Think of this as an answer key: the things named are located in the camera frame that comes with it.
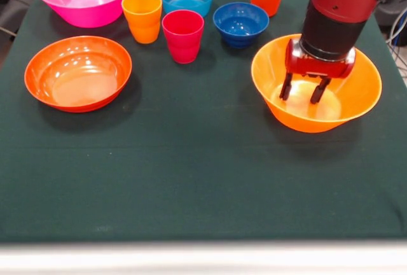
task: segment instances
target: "orange bowl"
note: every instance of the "orange bowl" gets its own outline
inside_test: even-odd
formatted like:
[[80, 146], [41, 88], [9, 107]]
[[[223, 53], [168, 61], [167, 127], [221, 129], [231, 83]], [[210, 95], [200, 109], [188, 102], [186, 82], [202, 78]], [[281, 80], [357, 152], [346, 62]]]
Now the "orange bowl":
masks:
[[289, 99], [280, 99], [286, 76], [286, 47], [291, 38], [298, 37], [293, 34], [267, 43], [254, 56], [251, 67], [257, 90], [281, 123], [300, 132], [325, 132], [363, 116], [376, 105], [382, 80], [375, 65], [359, 50], [351, 74], [333, 79], [318, 104], [311, 104], [310, 98], [321, 79], [299, 74], [293, 76]]
[[118, 43], [98, 36], [62, 39], [39, 51], [24, 82], [39, 101], [71, 113], [110, 103], [126, 85], [132, 59]]

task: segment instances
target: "dark green tablecloth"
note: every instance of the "dark green tablecloth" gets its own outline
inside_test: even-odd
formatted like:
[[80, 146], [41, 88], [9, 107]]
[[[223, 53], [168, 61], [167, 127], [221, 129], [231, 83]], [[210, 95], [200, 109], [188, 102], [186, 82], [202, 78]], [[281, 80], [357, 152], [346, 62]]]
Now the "dark green tablecloth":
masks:
[[[380, 70], [380, 102], [302, 134], [270, 114], [250, 65], [266, 42], [300, 31], [308, 0], [283, 0], [245, 50], [212, 23], [231, 1], [248, 0], [214, 0], [187, 66], [162, 33], [138, 45], [123, 17], [79, 29], [31, 6], [0, 72], [0, 241], [407, 237], [407, 90], [375, 21], [357, 46]], [[120, 42], [134, 69], [112, 104], [75, 115], [37, 102], [23, 76], [42, 47], [80, 34]]]

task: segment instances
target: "green cloth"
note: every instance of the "green cloth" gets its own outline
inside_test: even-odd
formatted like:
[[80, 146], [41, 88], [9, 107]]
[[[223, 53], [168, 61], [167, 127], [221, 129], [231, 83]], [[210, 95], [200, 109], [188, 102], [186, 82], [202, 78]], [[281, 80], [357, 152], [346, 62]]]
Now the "green cloth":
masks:
[[[231, 1], [248, 0], [214, 0], [200, 54], [185, 66], [162, 32], [139, 45], [123, 16], [80, 29], [34, 2], [0, 72], [1, 242], [407, 237], [407, 90], [375, 20], [357, 46], [380, 70], [380, 102], [303, 134], [272, 116], [250, 65], [271, 39], [300, 32], [308, 0], [282, 0], [245, 50], [224, 45], [212, 22]], [[125, 46], [130, 82], [91, 113], [37, 102], [27, 63], [82, 34]]]

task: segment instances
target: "pink cup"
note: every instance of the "pink cup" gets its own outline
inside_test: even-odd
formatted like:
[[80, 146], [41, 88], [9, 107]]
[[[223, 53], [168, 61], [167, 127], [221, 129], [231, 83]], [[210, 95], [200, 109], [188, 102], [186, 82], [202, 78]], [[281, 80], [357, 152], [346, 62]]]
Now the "pink cup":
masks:
[[176, 10], [164, 16], [162, 27], [174, 61], [188, 64], [196, 59], [204, 24], [204, 18], [190, 10]]

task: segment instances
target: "dark blue bowl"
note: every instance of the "dark blue bowl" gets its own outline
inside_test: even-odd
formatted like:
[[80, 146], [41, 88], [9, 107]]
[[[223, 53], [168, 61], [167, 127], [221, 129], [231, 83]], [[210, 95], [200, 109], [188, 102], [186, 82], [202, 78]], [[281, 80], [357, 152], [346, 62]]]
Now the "dark blue bowl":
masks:
[[223, 40], [233, 48], [246, 48], [268, 27], [265, 10], [250, 3], [228, 3], [218, 8], [213, 17]]

